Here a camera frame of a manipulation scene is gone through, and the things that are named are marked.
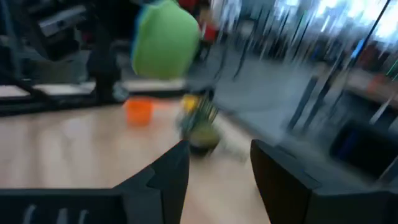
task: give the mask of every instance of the metal pole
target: metal pole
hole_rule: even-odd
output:
[[[307,105],[308,101],[310,100],[311,94],[313,89],[318,83],[318,78],[312,77],[307,84],[307,87],[304,90],[304,93],[301,97],[300,102],[298,103],[297,109],[294,112],[292,119],[289,121],[287,126],[288,130],[293,130],[294,126],[296,126],[297,122],[299,121],[301,115],[303,114],[304,108]]]
[[[317,97],[317,100],[315,101],[315,104],[312,106],[312,109],[310,111],[310,114],[307,118],[307,120],[305,120],[304,125],[303,125],[303,132],[306,132],[308,130],[308,128],[310,127],[311,122],[313,121],[315,115],[317,115],[319,109],[322,107],[323,104],[323,100],[325,99],[326,94],[329,92],[331,85],[332,85],[332,79],[338,75],[338,67],[339,64],[342,62],[342,60],[344,59],[344,48],[346,46],[342,45],[341,46],[341,50],[339,53],[338,58],[336,59],[335,64],[333,65],[333,67],[331,68],[328,77],[326,79],[325,84],[323,85],[321,91],[319,92],[319,95]]]
[[[381,12],[380,12],[380,14],[379,14],[379,17],[376,19],[376,21],[374,22],[374,24],[373,24],[373,26],[372,26],[372,29],[369,31],[369,34],[366,36],[366,38],[365,38],[365,40],[364,40],[364,42],[363,42],[363,45],[362,45],[362,47],[360,48],[360,50],[359,50],[357,56],[353,59],[352,64],[351,64],[352,67],[353,67],[353,66],[355,65],[355,63],[358,61],[359,57],[361,56],[362,51],[363,51],[363,50],[365,49],[365,47],[367,46],[367,44],[368,44],[368,42],[369,42],[369,39],[370,39],[371,36],[372,36],[372,33],[374,32],[375,28],[376,28],[377,25],[379,24],[380,19],[381,19],[381,17],[382,17],[383,14],[384,14],[384,11],[386,11],[387,6],[390,4],[390,1],[391,1],[391,0],[387,0],[386,3],[385,3],[385,5],[384,5],[384,7],[383,7],[383,9],[381,9]]]
[[[307,47],[307,49],[305,50],[304,55],[303,55],[302,63],[305,61],[305,59],[306,59],[308,53],[309,53],[310,50],[311,50],[311,47],[312,47],[312,44],[309,44],[308,47]]]
[[[217,43],[221,42],[221,38],[223,37],[224,34],[224,26],[225,26],[225,21],[222,21],[221,18],[223,17],[224,13],[224,7],[225,7],[225,0],[223,0],[223,3],[221,4],[221,12],[220,12],[220,29],[218,30],[218,37],[217,37]]]
[[[237,71],[236,71],[236,73],[235,73],[235,75],[233,77],[233,80],[235,80],[238,77],[238,75],[239,75],[239,73],[240,73],[240,71],[241,71],[241,69],[243,67],[243,63],[244,63],[244,61],[246,59],[246,53],[248,52],[248,47],[249,47],[249,44],[251,42],[250,41],[251,39],[252,39],[252,37],[250,36],[244,43],[242,56],[241,56],[241,59],[239,61],[238,69],[237,69]]]
[[[303,20],[303,18],[304,18],[304,14],[302,14],[302,16],[300,17],[300,20],[298,21],[298,25],[297,25],[297,27],[296,27],[296,30],[294,31],[292,41],[290,41],[290,44],[291,44],[291,45],[293,44],[293,41],[294,41],[294,39],[296,38],[297,31],[299,31],[299,28],[300,28],[300,25],[301,25],[301,21]]]
[[[303,41],[305,32],[307,31],[307,28],[308,28],[308,25],[310,25],[310,22],[311,22],[311,20],[308,21],[307,25],[305,25],[304,32],[301,35],[300,40],[298,41],[298,45],[297,45],[296,51],[293,54],[292,60],[294,60],[294,58],[296,57],[297,53],[299,52],[299,48],[300,48],[301,42]]]
[[[267,45],[266,45],[266,41],[267,41],[267,39],[268,39],[268,36],[269,36],[269,34],[271,33],[271,30],[272,30],[272,23],[274,23],[274,18],[272,18],[272,20],[271,20],[271,24],[269,25],[269,30],[268,30],[268,32],[267,32],[267,37],[264,39],[264,46],[262,46],[262,50],[261,50],[261,54],[260,54],[260,60],[262,60],[262,58],[263,58],[263,56],[264,56],[264,53],[266,52],[266,47],[267,47]]]
[[[256,25],[255,25],[255,29],[254,29],[254,30],[257,30],[257,27],[258,27],[258,25],[259,25],[260,18],[261,18],[261,16],[262,16],[262,9],[263,9],[263,8],[264,8],[264,6],[261,6],[260,13],[259,13],[259,16],[257,17],[257,21],[256,21]]]
[[[6,0],[0,0],[2,6],[2,15],[4,23],[6,25],[6,32],[8,35],[9,48],[11,49],[12,63],[14,65],[14,76],[18,79],[22,79],[22,65],[19,60],[19,41],[17,34],[14,29],[14,22],[10,14],[8,3]]]
[[[282,32],[283,32],[284,29],[285,29],[285,26],[286,26],[286,22],[287,22],[287,18],[288,18],[288,17],[289,17],[289,12],[287,12],[287,14],[286,14],[286,18],[285,18],[285,20],[284,20],[284,23],[282,24],[282,28],[280,28],[279,34],[278,34],[278,36],[277,36],[277,38],[276,38],[276,42],[279,40],[280,35],[282,35]]]
[[[218,68],[217,72],[214,75],[214,80],[217,82],[218,80],[220,80],[221,78],[221,72],[223,71],[224,67],[225,67],[225,62],[226,62],[226,56],[228,54],[228,46],[230,45],[230,42],[232,41],[232,34],[229,34],[227,36],[227,39],[225,40],[225,44],[224,44],[224,49],[223,49],[223,54],[221,55],[221,62],[220,62],[220,67]]]
[[[262,27],[262,34],[264,35],[265,31],[266,31],[266,26],[267,26],[267,22],[268,22],[268,18],[269,18],[269,14],[271,14],[271,10],[268,10],[266,19],[264,21],[264,26]]]

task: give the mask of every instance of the orange cup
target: orange cup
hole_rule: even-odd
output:
[[[151,98],[130,98],[124,103],[127,123],[146,126],[152,121],[154,102]]]

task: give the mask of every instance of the green object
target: green object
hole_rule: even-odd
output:
[[[186,114],[181,120],[180,127],[182,136],[189,136],[199,124],[213,123],[217,113],[218,110],[214,104],[207,97],[202,98],[197,108],[191,113]]]
[[[132,47],[132,67],[146,78],[174,79],[183,76],[200,39],[197,21],[173,1],[146,6],[138,19]]]
[[[211,122],[202,121],[192,129],[188,138],[196,146],[215,146],[220,141],[220,134]]]

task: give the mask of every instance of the table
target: table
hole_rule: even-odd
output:
[[[346,104],[353,109],[353,114],[360,115],[357,116],[359,120],[387,130],[397,117],[398,89],[395,83],[377,80],[378,78],[376,74],[354,69],[348,74],[344,85],[345,93],[341,96],[349,99]]]
[[[300,119],[304,108],[306,107],[311,95],[313,94],[313,90],[318,85],[322,86],[326,83],[326,80],[328,79],[327,76],[329,75],[329,69],[330,67],[324,64],[319,64],[319,66],[316,68],[317,72],[310,79],[300,100],[300,103],[298,104],[298,107],[294,113],[294,116],[289,122],[289,129],[293,129],[294,126],[297,124],[297,121]],[[368,86],[372,82],[373,78],[374,75],[365,72],[362,69],[352,69],[349,71],[349,73],[340,72],[338,75],[334,75],[333,78],[328,81],[329,86],[327,86],[326,88],[322,88],[322,91],[319,92],[319,96],[310,112],[310,115],[304,123],[303,130],[306,131],[308,129],[312,120],[318,113],[320,107],[323,105],[324,97],[332,91],[337,90],[337,92],[339,92],[341,89],[343,89],[344,91],[352,93],[356,96],[360,96],[364,99],[370,100],[380,105],[385,103],[392,96],[392,94],[395,93],[395,90],[397,88],[396,86],[391,84],[381,83],[379,85],[376,85],[374,91],[370,92]],[[395,96],[391,100],[390,105],[394,109],[398,109],[398,96]]]
[[[156,109],[153,122],[132,127],[120,106],[0,119],[0,188],[108,188],[139,172],[179,141],[179,102]],[[250,162],[254,137],[219,115],[225,143],[191,159],[181,223],[267,223]]]

